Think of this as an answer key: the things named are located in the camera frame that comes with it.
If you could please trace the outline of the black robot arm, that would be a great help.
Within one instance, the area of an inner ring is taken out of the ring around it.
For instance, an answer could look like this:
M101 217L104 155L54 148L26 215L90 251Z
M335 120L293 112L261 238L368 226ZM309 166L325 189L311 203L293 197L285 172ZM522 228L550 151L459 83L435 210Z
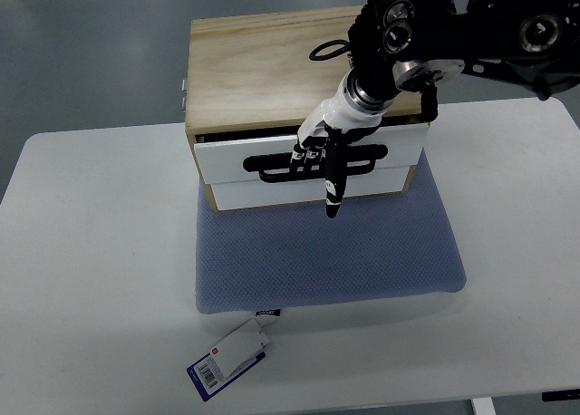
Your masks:
M368 0L344 41L354 96L372 106L460 72L545 101L579 83L579 0Z

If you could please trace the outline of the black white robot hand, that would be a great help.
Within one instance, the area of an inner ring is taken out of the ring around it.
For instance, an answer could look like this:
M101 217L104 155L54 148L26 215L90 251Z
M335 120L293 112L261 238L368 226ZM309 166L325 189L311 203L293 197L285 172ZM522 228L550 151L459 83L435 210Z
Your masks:
M358 130L374 132L400 93L392 83L385 93L372 95L359 84L354 70L342 78L336 94L314 108L297 132L290 170L297 171L324 159L325 211L336 217L347 184L347 147Z

